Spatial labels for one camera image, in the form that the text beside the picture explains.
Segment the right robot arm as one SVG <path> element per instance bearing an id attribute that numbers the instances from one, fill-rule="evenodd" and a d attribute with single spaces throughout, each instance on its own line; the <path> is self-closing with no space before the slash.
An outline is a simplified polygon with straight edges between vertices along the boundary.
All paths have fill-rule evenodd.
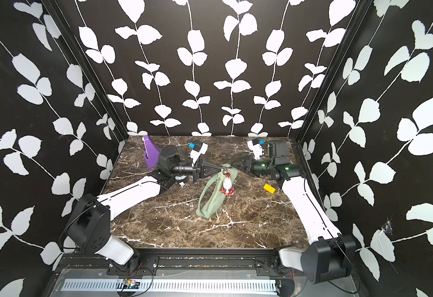
<path id="1" fill-rule="evenodd" d="M 302 251 L 283 247 L 278 251 L 277 265 L 303 272 L 313 284 L 333 282 L 351 275 L 356 244 L 352 236 L 344 236 L 328 218 L 310 190 L 309 182 L 299 165 L 290 161 L 285 141 L 267 142 L 268 157 L 263 158 L 263 143 L 248 142 L 252 153 L 231 161 L 242 173 L 278 183 L 293 204 L 301 220 L 309 246 Z"/>

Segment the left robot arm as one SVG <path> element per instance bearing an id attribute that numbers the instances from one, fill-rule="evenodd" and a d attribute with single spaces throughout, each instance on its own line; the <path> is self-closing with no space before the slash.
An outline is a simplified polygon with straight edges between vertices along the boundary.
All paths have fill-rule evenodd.
<path id="1" fill-rule="evenodd" d="M 149 175 L 111 193 L 82 196 L 74 207 L 63 236 L 70 237 L 85 254 L 103 256 L 119 266 L 138 264 L 139 253 L 111 234 L 110 223 L 135 205 L 170 190 L 181 177 L 197 182 L 220 172 L 221 167 L 207 162 L 200 153 L 185 158 L 174 145 L 161 149 L 157 164 Z"/>

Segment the green corduroy bag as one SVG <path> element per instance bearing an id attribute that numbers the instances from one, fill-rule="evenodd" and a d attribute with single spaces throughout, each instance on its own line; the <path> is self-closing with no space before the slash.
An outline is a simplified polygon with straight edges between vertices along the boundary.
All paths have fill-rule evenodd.
<path id="1" fill-rule="evenodd" d="M 196 210 L 196 214 L 200 217 L 204 217 L 206 219 L 210 219 L 212 215 L 216 214 L 220 207 L 223 205 L 226 198 L 232 196 L 225 196 L 220 188 L 223 183 L 223 179 L 226 174 L 231 175 L 232 184 L 234 186 L 234 182 L 237 178 L 237 171 L 227 170 L 225 164 L 222 173 L 216 174 L 210 178 L 204 190 L 202 191 L 198 207 Z"/>

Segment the white red plush charm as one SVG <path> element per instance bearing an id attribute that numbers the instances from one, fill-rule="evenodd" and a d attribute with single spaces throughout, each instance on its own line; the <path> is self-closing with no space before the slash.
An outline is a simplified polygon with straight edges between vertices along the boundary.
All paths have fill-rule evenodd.
<path id="1" fill-rule="evenodd" d="M 220 191 L 225 196 L 230 196 L 234 194 L 234 186 L 232 184 L 231 175 L 229 173 L 225 175 Z"/>

